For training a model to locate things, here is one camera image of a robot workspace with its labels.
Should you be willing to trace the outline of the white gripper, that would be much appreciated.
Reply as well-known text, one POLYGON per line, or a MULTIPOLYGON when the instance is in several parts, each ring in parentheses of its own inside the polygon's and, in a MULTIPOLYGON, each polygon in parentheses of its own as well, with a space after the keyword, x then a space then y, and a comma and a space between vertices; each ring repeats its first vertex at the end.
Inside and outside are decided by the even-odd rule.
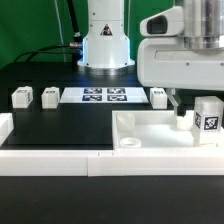
POLYGON ((145 87, 163 87, 181 116, 177 89, 224 90, 224 0, 174 0, 140 23, 144 40, 137 75, 145 87))

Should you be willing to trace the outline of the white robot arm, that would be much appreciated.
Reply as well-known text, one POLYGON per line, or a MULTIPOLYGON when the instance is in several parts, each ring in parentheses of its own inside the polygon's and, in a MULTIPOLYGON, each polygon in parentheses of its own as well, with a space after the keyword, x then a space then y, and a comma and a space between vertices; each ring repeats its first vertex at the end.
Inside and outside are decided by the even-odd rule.
POLYGON ((224 0, 174 0, 140 23, 144 37, 130 59, 124 0, 88 0, 82 70, 114 74, 137 67, 145 87, 224 91, 224 0))

